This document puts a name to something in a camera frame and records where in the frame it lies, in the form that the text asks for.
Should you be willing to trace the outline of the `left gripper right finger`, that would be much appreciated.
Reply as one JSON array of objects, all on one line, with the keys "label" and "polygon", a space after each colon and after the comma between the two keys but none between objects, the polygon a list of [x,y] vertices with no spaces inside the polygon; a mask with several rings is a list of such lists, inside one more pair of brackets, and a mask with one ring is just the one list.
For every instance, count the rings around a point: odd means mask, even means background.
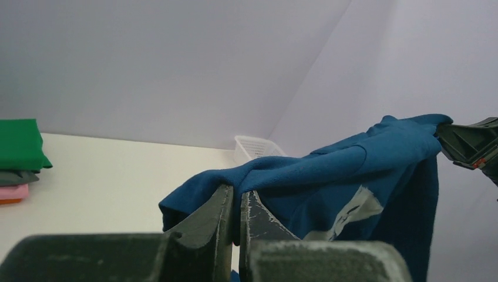
[{"label": "left gripper right finger", "polygon": [[411,281],[391,245],[380,241],[300,240],[255,191],[241,200],[241,281]]}]

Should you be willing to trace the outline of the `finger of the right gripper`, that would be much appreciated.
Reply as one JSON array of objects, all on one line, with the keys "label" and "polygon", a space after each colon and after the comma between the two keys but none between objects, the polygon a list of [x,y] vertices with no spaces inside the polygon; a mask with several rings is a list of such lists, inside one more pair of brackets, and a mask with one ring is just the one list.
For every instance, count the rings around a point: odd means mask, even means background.
[{"label": "finger of the right gripper", "polygon": [[443,154],[454,165],[479,169],[497,183],[497,117],[471,125],[441,124],[436,136]]}]

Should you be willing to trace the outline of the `blue t-shirt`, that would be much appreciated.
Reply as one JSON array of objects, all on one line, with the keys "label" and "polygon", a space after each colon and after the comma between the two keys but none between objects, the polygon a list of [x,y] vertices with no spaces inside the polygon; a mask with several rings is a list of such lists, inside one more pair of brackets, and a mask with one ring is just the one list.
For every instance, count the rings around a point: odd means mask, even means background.
[{"label": "blue t-shirt", "polygon": [[222,184],[234,188],[235,228],[242,195],[256,191],[266,208],[302,240],[375,240],[393,245],[414,281],[426,281],[439,197],[435,133],[443,114],[385,116],[366,132],[304,157],[267,156],[201,172],[166,196],[168,230]]}]

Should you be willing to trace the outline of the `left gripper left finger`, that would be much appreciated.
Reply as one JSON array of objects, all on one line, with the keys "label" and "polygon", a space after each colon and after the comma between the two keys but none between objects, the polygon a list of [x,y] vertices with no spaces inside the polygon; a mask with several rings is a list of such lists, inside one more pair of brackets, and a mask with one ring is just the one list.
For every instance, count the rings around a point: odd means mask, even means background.
[{"label": "left gripper left finger", "polygon": [[2,281],[229,281],[233,189],[222,185],[165,233],[37,235],[1,264]]}]

